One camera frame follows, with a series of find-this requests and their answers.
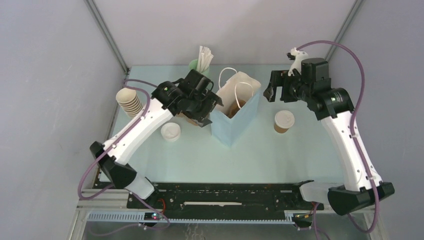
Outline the white plastic cup lid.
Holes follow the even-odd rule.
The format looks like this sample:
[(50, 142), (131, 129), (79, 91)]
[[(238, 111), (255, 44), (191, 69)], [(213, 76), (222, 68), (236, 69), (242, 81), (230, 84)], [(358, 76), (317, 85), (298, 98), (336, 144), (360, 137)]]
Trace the white plastic cup lid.
[(280, 110), (274, 116), (274, 122), (279, 123), (280, 125), (284, 124), (293, 124), (295, 123), (295, 116), (289, 110)]

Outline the brown paper coffee cup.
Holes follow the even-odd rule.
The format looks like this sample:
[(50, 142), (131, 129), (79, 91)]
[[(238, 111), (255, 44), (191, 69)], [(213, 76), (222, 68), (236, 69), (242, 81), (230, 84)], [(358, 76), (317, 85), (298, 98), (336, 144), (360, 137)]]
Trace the brown paper coffee cup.
[(278, 122), (275, 122), (274, 123), (274, 126), (273, 126), (273, 128), (274, 128), (274, 130), (277, 132), (277, 133), (279, 133), (279, 134), (284, 134), (284, 133), (286, 133), (291, 127), (293, 126), (293, 124), (292, 123), (289, 123), (289, 124), (283, 124), (283, 125), (281, 125), (281, 124), (279, 124)]

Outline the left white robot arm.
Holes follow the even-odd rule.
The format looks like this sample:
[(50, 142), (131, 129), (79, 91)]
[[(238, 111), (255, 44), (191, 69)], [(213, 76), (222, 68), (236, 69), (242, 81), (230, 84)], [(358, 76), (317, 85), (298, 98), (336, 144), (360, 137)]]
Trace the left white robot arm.
[(125, 189), (137, 195), (145, 208), (153, 208), (158, 202), (154, 185), (133, 169), (129, 160), (136, 150), (162, 125), (178, 114), (204, 127), (212, 123), (208, 114), (223, 105), (213, 92), (214, 82), (196, 70), (176, 81), (164, 81), (148, 93), (145, 106), (121, 131), (101, 143), (93, 142), (89, 150), (94, 164), (117, 189)]

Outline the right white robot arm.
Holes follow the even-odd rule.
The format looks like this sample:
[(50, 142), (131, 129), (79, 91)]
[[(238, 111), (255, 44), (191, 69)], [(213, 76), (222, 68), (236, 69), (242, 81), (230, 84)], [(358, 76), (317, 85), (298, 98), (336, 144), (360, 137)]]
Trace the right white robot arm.
[(302, 60), (301, 70), (273, 70), (263, 96), (268, 102), (276, 100), (277, 88), (282, 88), (280, 100), (285, 103), (304, 101), (323, 125), (340, 159), (343, 180), (322, 183), (313, 180), (298, 184), (291, 194), (291, 204), (304, 209), (310, 202), (330, 205), (340, 216), (372, 206), (376, 202), (371, 183), (382, 201), (395, 193), (391, 182), (384, 182), (374, 168), (366, 150), (358, 151), (356, 142), (363, 146), (356, 123), (351, 123), (354, 105), (343, 88), (333, 88), (329, 64), (323, 58)]

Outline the light blue paper bag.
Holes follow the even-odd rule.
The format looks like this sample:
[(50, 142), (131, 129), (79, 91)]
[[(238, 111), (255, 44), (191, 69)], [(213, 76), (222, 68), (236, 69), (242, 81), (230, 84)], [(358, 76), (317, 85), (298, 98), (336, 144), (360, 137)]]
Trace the light blue paper bag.
[[(261, 83), (248, 74), (232, 67), (223, 68), (218, 76), (217, 95), (223, 105), (217, 105), (210, 113), (211, 135), (225, 146), (232, 146), (255, 119), (261, 90)], [(227, 113), (234, 101), (246, 104), (233, 118)]]

